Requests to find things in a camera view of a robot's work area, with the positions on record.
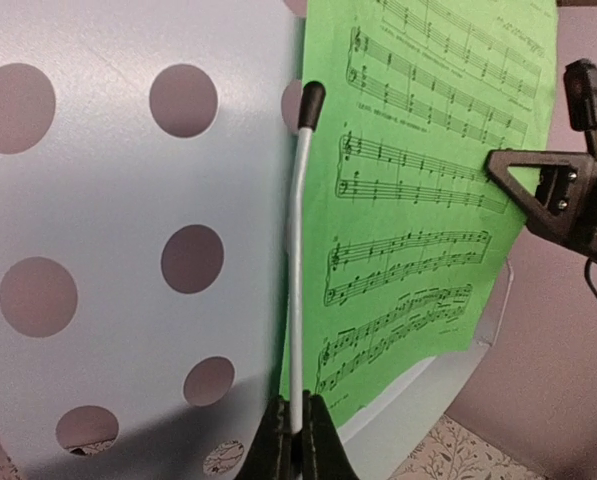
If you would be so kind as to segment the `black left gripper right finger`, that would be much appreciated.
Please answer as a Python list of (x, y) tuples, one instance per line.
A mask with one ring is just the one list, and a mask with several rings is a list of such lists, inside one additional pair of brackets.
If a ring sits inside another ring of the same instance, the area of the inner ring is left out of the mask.
[(303, 428), (300, 435), (302, 478), (356, 480), (324, 398), (303, 392)]

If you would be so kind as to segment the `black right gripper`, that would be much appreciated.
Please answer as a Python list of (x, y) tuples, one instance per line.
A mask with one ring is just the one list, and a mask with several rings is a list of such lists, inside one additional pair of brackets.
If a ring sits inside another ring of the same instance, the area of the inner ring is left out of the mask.
[(485, 170), (534, 235), (597, 263), (597, 160), (583, 152), (493, 150)]

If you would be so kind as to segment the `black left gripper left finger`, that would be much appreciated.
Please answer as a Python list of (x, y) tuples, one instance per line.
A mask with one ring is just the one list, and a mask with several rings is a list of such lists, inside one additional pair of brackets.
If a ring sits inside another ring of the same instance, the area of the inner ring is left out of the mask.
[(238, 480), (287, 480), (292, 470), (289, 403), (272, 398), (261, 418)]

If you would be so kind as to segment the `green sheet music page one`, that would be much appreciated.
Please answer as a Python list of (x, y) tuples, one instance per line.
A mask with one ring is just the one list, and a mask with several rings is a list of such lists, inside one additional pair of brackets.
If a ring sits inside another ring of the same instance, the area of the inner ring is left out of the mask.
[(469, 347), (525, 222), (485, 159), (546, 145), (557, 23), (552, 1), (309, 3), (303, 378), (336, 425)]

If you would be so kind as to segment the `white perforated music stand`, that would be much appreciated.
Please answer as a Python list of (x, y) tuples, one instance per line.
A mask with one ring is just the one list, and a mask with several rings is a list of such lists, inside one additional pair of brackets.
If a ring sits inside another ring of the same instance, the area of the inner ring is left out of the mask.
[[(0, 443), (30, 479), (234, 479), (290, 391), (312, 1), (0, 1)], [(363, 479), (486, 346), (336, 425)]]

